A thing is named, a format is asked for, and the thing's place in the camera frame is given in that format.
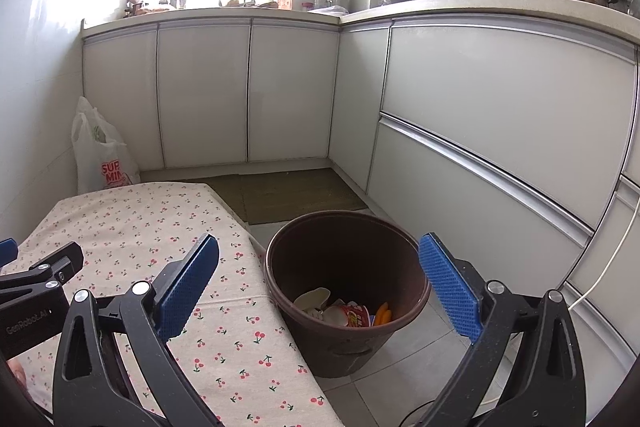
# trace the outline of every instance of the tile floor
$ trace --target tile floor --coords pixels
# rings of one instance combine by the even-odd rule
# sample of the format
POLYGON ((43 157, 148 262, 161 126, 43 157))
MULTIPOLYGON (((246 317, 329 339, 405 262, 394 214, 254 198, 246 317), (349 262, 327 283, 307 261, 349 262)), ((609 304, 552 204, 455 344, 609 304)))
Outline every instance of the tile floor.
MULTIPOLYGON (((250 231, 266 248, 286 223, 252 225, 250 231)), ((438 396, 468 345, 468 339, 454 331, 433 292, 422 313, 396 332, 361 370, 349 377, 317 381, 346 427, 398 427, 409 411, 438 396)), ((511 363, 503 359, 486 401, 502 392, 510 368, 511 363)), ((483 406, 481 412, 492 406, 483 406)), ((421 408, 402 427, 426 411, 427 407, 421 408)))

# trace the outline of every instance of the white plastic bag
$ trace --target white plastic bag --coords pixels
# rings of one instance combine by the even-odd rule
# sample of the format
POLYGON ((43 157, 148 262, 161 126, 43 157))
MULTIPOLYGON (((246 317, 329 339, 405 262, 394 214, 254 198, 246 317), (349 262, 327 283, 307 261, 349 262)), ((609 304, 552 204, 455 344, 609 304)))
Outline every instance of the white plastic bag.
POLYGON ((140 183, 138 165, 122 136, 81 96, 71 127, 78 164, 78 194, 140 183))

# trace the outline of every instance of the white countertop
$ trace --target white countertop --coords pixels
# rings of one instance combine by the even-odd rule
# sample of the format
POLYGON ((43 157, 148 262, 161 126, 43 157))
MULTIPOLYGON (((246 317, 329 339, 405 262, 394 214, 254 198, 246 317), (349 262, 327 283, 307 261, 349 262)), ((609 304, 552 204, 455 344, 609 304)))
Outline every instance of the white countertop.
POLYGON ((193 18, 264 18, 345 25, 431 13, 499 13, 575 23, 640 44, 640 20, 604 6, 575 0, 412 0, 333 17, 267 8, 204 8, 141 15, 83 28, 84 38, 149 23, 193 18))

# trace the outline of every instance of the cherry pattern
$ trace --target cherry pattern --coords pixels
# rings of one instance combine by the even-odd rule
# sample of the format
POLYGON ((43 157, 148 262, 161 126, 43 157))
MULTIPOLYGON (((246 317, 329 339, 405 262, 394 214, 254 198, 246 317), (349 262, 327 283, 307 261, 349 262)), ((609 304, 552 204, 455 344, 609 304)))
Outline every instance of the cherry pattern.
MULTIPOLYGON (((61 201, 3 272, 28 269, 56 245, 76 241, 84 251, 85 268, 65 285, 67 297, 83 288, 94 296, 114 295, 133 282, 152 282, 166 263, 179 261, 206 232, 218 240, 222 268, 182 333, 170 340, 176 362, 198 395, 226 425, 340 426, 328 404, 309 407, 326 400, 311 372, 300 365, 304 361, 262 283, 262 265, 246 231, 205 185, 141 184, 61 201), (256 346, 268 351, 260 353, 256 346), (229 389, 232 383, 236 389, 229 389), (308 406, 293 406, 300 403, 308 406)), ((126 335, 117 335, 116 341, 143 406, 161 410, 126 335)), ((31 395, 49 410, 57 348, 55 337, 19 356, 31 395)))

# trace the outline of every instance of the trash can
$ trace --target trash can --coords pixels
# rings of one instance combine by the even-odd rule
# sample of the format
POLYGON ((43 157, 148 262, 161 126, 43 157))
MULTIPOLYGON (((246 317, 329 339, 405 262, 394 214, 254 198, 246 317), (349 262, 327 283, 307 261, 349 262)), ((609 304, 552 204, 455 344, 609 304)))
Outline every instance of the trash can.
POLYGON ((266 283, 302 356, 316 377, 345 377, 361 368, 400 328, 420 314, 431 291, 418 262, 418 244, 379 217, 347 210, 314 212, 286 224, 271 240, 266 283), (365 305, 384 302, 391 322, 369 328, 329 325, 293 305, 318 287, 365 305))

